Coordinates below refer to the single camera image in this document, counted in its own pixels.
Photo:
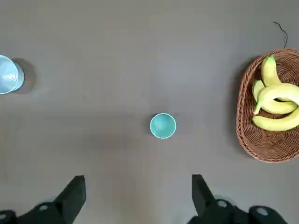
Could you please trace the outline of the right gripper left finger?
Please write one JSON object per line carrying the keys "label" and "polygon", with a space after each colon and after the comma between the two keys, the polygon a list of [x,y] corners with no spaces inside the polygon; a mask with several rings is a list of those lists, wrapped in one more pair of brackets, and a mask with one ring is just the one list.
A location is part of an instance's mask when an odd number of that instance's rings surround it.
{"label": "right gripper left finger", "polygon": [[13,210],[1,210],[2,224],[72,224],[86,202],[83,175],[75,176],[51,202],[43,202],[17,216]]}

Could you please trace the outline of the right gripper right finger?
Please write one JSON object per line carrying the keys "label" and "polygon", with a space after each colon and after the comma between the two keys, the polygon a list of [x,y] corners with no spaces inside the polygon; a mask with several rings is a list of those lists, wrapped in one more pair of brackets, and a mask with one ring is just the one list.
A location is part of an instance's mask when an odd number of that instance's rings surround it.
{"label": "right gripper right finger", "polygon": [[216,199],[202,175],[192,175],[192,200],[197,215],[190,224],[287,224],[274,209],[251,206],[243,211],[224,199]]}

